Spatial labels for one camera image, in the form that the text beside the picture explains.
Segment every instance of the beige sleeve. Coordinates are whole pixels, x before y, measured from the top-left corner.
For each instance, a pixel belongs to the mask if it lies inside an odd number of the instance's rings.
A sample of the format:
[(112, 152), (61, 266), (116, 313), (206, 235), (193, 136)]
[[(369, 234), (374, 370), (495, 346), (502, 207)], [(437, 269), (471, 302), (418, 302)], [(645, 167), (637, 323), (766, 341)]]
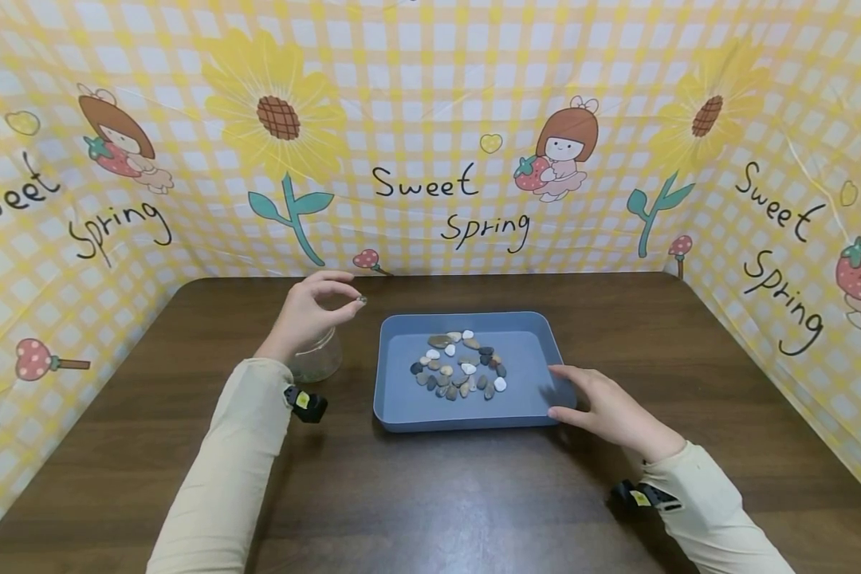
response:
[(644, 465), (641, 482), (675, 496), (681, 509), (661, 511), (666, 532), (702, 574), (793, 573), (743, 510), (743, 497), (700, 446)]
[(274, 458), (290, 423), (293, 380), (269, 359), (240, 363), (175, 496), (147, 574), (241, 574)]

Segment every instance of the yellow heart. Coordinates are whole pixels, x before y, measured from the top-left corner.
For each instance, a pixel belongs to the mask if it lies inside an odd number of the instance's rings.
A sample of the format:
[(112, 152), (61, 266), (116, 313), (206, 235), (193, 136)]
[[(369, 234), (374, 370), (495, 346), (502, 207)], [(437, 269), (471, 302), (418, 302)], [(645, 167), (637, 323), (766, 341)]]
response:
[(848, 180), (845, 185), (842, 185), (842, 190), (838, 192), (838, 200), (842, 206), (848, 207), (858, 200), (858, 186)]
[(32, 112), (10, 112), (3, 116), (3, 119), (6, 120), (6, 125), (13, 129), (14, 132), (21, 133), (24, 136), (33, 136), (41, 128), (41, 122)]
[(482, 146), (482, 150), (485, 153), (494, 153), (501, 149), (501, 145), (504, 143), (504, 138), (501, 138), (501, 134), (486, 133), (478, 143)]

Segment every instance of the yellow checkered backdrop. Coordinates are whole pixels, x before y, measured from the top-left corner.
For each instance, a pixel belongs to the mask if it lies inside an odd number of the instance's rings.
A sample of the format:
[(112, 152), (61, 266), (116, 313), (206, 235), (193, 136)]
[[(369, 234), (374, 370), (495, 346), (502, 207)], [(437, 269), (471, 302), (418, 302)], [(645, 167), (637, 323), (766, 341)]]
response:
[(0, 518), (179, 286), (320, 266), (679, 274), (861, 481), (861, 0), (0, 1)]

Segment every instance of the blue tray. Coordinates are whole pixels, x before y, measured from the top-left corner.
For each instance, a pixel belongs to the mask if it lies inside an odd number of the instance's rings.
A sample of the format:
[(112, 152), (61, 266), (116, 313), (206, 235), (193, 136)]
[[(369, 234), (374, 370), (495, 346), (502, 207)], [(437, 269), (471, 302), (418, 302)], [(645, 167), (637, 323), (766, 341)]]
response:
[[(408, 370), (431, 348), (429, 336), (467, 328), (480, 344), (492, 346), (504, 359), (508, 387), (491, 400), (485, 400), (480, 391), (455, 401), (437, 397), (418, 385)], [(458, 343), (453, 357), (441, 351), (441, 362), (462, 373), (456, 362), (462, 355), (478, 356), (478, 351)], [(390, 316), (380, 328), (374, 413), (393, 433), (546, 427), (556, 424), (546, 415), (548, 407), (576, 405), (570, 383), (547, 369), (548, 364), (561, 363), (552, 329), (539, 313)], [(489, 381), (495, 379), (491, 369), (479, 364), (477, 376), (482, 374)]]

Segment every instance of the clear jar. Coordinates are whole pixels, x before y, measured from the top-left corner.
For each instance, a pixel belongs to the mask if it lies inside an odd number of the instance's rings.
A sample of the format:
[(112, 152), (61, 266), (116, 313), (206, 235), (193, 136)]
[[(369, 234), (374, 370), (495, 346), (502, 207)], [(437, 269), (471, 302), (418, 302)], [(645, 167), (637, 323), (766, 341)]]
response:
[(287, 365), (293, 374), (293, 382), (316, 383), (326, 380), (341, 367), (341, 342), (335, 337), (335, 328), (330, 328), (321, 337), (305, 345)]

